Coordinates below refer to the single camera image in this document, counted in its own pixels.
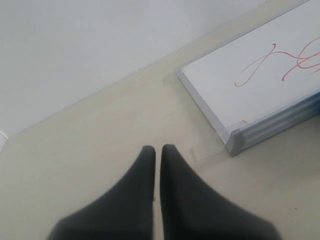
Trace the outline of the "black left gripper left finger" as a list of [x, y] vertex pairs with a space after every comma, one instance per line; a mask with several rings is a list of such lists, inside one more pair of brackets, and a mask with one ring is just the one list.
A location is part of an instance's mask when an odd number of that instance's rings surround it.
[[143, 146], [125, 175], [100, 198], [61, 219], [49, 240], [151, 240], [156, 152]]

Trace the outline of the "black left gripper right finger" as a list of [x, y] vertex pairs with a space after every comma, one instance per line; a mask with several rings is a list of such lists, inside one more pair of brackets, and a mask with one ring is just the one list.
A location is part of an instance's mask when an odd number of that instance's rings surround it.
[[160, 203], [166, 240], [278, 240], [268, 221], [213, 190], [173, 144], [162, 148]]

